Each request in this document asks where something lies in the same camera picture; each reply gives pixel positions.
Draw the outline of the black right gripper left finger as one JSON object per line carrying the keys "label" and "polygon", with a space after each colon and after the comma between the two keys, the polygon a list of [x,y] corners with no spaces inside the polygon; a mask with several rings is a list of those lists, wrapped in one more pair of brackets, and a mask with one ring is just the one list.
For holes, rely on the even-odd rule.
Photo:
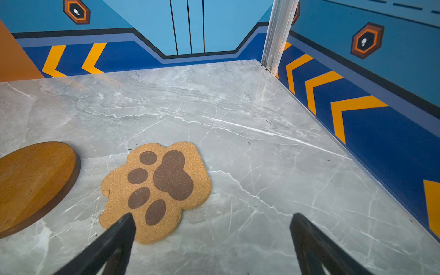
{"label": "black right gripper left finger", "polygon": [[124,275],[129,263],[136,226],[125,214],[99,238],[56,272],[57,275]]}

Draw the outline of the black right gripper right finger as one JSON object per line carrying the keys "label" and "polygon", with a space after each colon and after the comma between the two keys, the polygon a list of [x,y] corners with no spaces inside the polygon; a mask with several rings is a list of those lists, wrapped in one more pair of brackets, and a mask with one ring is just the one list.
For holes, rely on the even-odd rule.
{"label": "black right gripper right finger", "polygon": [[371,274],[301,213],[293,215],[289,228],[302,274]]}

